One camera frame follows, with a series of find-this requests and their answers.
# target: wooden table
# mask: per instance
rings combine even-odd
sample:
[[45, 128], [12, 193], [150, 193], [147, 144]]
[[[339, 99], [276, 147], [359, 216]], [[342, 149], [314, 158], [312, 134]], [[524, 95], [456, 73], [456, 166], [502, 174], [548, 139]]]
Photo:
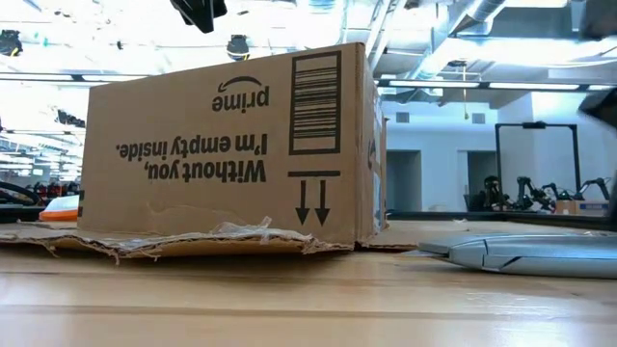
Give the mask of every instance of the wooden table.
[[355, 253], [162, 258], [0, 248], [1, 346], [613, 346], [617, 281]]

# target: torn cardboard edge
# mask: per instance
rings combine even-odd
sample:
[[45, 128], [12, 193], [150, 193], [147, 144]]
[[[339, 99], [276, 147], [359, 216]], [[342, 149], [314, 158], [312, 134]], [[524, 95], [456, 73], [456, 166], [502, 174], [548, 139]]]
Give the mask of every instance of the torn cardboard edge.
[[330, 244], [297, 231], [222, 223], [210, 232], [158, 236], [80, 230], [69, 223], [21, 223], [0, 226], [0, 244], [34, 244], [55, 256], [57, 249], [90, 250], [121, 258], [212, 254], [313, 254], [353, 251], [352, 246]]

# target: down arrow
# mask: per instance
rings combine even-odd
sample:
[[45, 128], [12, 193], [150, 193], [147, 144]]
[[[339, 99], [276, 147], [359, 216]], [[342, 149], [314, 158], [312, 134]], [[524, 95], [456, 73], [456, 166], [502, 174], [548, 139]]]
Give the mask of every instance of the down arrow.
[[300, 181], [300, 207], [296, 207], [296, 213], [298, 213], [298, 219], [301, 225], [304, 225], [307, 220], [309, 211], [310, 209], [307, 208], [307, 182], [303, 180]]
[[330, 214], [330, 208], [326, 208], [326, 181], [323, 179], [319, 182], [319, 208], [315, 208], [315, 213], [323, 226]]

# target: black frame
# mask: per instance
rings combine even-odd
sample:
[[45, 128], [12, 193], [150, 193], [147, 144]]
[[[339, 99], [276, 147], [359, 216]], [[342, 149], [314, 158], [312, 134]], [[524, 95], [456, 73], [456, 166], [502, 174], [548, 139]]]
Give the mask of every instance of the black frame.
[[[520, 127], [524, 130], [545, 130], [548, 127], [567, 127], [572, 130], [572, 147], [575, 156], [575, 181], [577, 192], [580, 190], [580, 162], [578, 159], [578, 126], [576, 124], [548, 124], [543, 121], [522, 122], [522, 123], [497, 123], [495, 124], [495, 145], [497, 155], [497, 182], [499, 189], [499, 201], [503, 201], [503, 186], [501, 185], [501, 143], [499, 141], [499, 129], [503, 126]], [[503, 211], [503, 204], [499, 206], [499, 211]]]

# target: amazon box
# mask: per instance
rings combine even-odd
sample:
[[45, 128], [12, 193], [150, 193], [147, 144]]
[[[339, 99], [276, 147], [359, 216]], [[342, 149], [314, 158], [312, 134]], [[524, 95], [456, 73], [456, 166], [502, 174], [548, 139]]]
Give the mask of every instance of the amazon box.
[[92, 88], [78, 228], [352, 249], [384, 224], [377, 100], [359, 43]]

